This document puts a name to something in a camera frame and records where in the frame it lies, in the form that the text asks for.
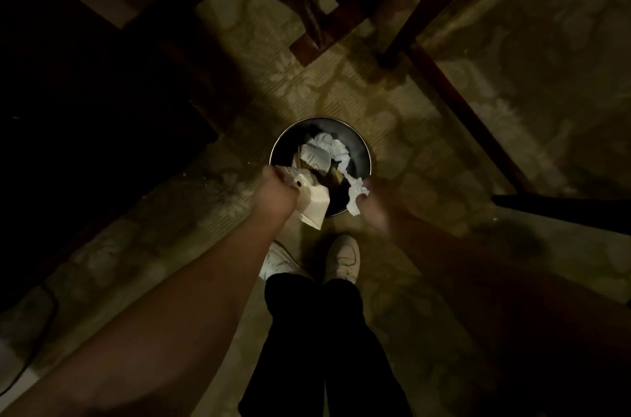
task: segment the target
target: power cord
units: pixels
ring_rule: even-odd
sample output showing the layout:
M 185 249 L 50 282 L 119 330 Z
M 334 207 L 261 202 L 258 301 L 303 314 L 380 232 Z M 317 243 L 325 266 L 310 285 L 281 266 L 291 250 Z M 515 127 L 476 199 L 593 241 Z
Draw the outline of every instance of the power cord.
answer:
M 33 363 L 33 361 L 39 354 L 39 351 L 42 349 L 42 345 L 44 341 L 46 340 L 46 337 L 48 337 L 48 334 L 51 332 L 52 322 L 55 320 L 55 317 L 57 316 L 57 313 L 59 312 L 59 300 L 57 300 L 57 296 L 51 291 L 51 289 L 46 285 L 46 283 L 42 283 L 42 289 L 51 298 L 51 302 L 52 302 L 51 314 L 48 316 L 48 319 L 46 320 L 46 324 L 44 324 L 42 331 L 39 333 L 39 336 L 37 336 L 33 344 L 33 349 L 31 350 L 31 353 L 29 354 L 27 361 L 24 363 L 24 366 L 19 371 L 19 373 L 15 376 L 15 378 L 11 381 L 9 386 L 7 386 L 6 389 L 0 392 L 0 397 L 4 396 L 4 394 L 6 394 L 7 392 L 9 392 L 9 390 L 12 389 L 15 383 L 20 380 L 20 377 L 22 377 L 22 374 L 26 372 L 26 370 L 28 369 L 28 366 L 30 366 Z

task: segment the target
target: person's right arm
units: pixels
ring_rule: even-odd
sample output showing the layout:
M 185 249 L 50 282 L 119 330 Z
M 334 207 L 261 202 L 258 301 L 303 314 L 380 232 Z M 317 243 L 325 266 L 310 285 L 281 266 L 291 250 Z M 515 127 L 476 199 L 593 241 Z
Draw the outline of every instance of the person's right arm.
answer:
M 510 385 L 549 414 L 629 414 L 631 310 L 414 217 L 371 178 L 362 216 L 414 262 Z

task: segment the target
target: trousers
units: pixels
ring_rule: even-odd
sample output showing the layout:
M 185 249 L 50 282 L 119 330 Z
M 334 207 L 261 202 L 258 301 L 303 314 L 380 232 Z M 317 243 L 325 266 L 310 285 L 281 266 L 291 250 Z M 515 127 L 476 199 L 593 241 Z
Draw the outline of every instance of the trousers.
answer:
M 411 416 L 357 287 L 274 274 L 265 285 L 272 326 L 245 394 L 242 417 Z

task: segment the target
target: shoe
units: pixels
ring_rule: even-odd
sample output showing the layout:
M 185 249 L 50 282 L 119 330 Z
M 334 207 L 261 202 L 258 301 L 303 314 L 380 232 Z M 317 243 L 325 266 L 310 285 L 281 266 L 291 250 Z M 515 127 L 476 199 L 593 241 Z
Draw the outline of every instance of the shoe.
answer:
M 359 246 L 349 235 L 338 237 L 326 256 L 324 282 L 331 279 L 346 279 L 355 284 L 359 274 Z
M 270 276 L 286 272 L 288 274 L 299 274 L 313 281 L 306 269 L 294 261 L 292 255 L 280 243 L 274 241 L 269 247 L 268 254 L 263 261 L 263 267 L 259 273 L 259 277 L 267 281 Z

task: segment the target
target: patterned carpet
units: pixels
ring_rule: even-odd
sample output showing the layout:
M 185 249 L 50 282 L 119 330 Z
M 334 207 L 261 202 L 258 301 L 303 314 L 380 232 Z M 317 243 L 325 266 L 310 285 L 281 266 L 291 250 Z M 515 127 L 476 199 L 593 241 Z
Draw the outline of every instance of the patterned carpet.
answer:
M 456 0 L 421 41 L 539 190 L 628 197 L 630 7 L 631 0 Z M 207 0 L 198 14 L 225 51 L 225 60 L 199 71 L 218 98 L 198 106 L 214 111 L 222 138 L 51 277 L 62 308 L 39 372 L 234 227 L 276 137 L 313 115 L 354 126 L 376 174 L 413 196 L 427 221 L 612 299 L 631 298 L 629 237 L 491 203 L 491 193 L 510 186 L 410 63 L 377 67 L 374 50 L 392 30 L 366 22 L 304 69 L 288 51 L 302 26 L 275 0 Z M 493 375 L 466 331 L 361 217 L 336 216 L 321 232 L 291 220 L 278 238 L 316 266 L 336 233 L 359 241 L 365 316 L 414 412 L 470 415 L 497 402 Z M 3 340 L 20 348 L 46 311 L 34 290 L 3 316 Z M 259 282 L 194 415 L 237 414 L 270 322 Z

